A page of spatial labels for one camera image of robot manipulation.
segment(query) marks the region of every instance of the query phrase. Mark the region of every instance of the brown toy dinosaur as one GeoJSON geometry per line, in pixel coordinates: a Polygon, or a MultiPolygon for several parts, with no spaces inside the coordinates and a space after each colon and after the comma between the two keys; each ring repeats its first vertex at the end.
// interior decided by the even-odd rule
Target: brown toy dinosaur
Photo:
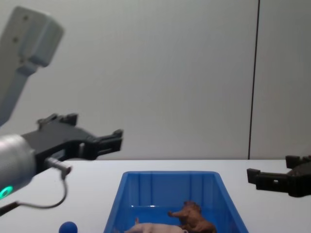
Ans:
{"type": "Polygon", "coordinates": [[[170,217],[177,217],[180,228],[195,233],[217,233],[216,227],[201,215],[201,208],[193,201],[185,201],[181,211],[168,212],[170,217]]]}

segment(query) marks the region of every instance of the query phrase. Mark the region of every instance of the silver cylindrical joint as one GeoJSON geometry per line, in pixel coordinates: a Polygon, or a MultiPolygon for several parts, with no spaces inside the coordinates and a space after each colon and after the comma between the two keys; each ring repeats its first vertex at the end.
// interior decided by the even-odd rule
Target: silver cylindrical joint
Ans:
{"type": "Polygon", "coordinates": [[[0,137],[0,199],[26,186],[35,175],[34,150],[17,134],[0,137]]]}

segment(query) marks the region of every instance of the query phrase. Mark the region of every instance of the cable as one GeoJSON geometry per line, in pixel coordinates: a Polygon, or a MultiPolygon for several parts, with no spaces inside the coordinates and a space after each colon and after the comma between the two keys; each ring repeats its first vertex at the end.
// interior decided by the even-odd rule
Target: cable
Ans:
{"type": "Polygon", "coordinates": [[[68,186],[67,186],[66,180],[63,179],[62,183],[63,183],[63,186],[64,186],[64,196],[58,203],[56,203],[54,205],[37,205],[37,204],[31,204],[31,203],[19,202],[19,201],[17,201],[17,204],[19,206],[26,206],[26,207],[30,207],[30,208],[36,208],[36,209],[51,209],[51,208],[55,208],[55,207],[59,206],[60,204],[62,204],[65,201],[65,199],[67,197],[67,194],[68,194],[68,186]]]}
{"type": "Polygon", "coordinates": [[[59,206],[65,201],[67,194],[68,194],[68,186],[67,186],[65,179],[66,179],[66,176],[71,172],[71,166],[68,166],[65,163],[62,163],[54,158],[47,158],[45,163],[47,164],[48,167],[54,167],[61,171],[61,180],[64,186],[63,198],[58,203],[53,204],[53,205],[37,205],[37,204],[31,204],[31,203],[26,203],[26,202],[14,201],[8,205],[0,207],[0,216],[10,212],[11,210],[14,210],[15,208],[19,206],[26,206],[26,207],[35,208],[35,209],[51,209],[51,208],[55,208],[59,206]]]}
{"type": "Polygon", "coordinates": [[[65,201],[67,194],[68,194],[68,186],[67,186],[66,180],[62,179],[62,183],[64,186],[64,196],[58,203],[53,204],[53,205],[37,205],[37,204],[31,204],[31,203],[26,203],[26,202],[14,201],[0,208],[0,216],[10,212],[11,210],[14,210],[15,208],[19,206],[26,206],[26,207],[35,208],[35,209],[51,209],[51,208],[55,208],[59,206],[65,201]]]}

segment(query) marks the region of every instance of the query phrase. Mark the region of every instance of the blue plastic bin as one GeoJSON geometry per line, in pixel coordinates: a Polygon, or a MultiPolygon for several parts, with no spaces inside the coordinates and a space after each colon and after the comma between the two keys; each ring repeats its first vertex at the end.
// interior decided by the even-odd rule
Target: blue plastic bin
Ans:
{"type": "Polygon", "coordinates": [[[179,225],[167,215],[192,200],[218,233],[247,233],[225,186],[216,172],[143,171],[123,174],[104,233],[123,233],[139,222],[179,225]]]}

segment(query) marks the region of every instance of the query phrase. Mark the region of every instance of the blue ball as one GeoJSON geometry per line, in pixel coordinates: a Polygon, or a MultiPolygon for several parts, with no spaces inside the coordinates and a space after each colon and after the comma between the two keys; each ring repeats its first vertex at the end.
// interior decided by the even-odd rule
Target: blue ball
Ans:
{"type": "Polygon", "coordinates": [[[65,222],[59,228],[59,233],[78,233],[78,227],[74,222],[65,222]]]}

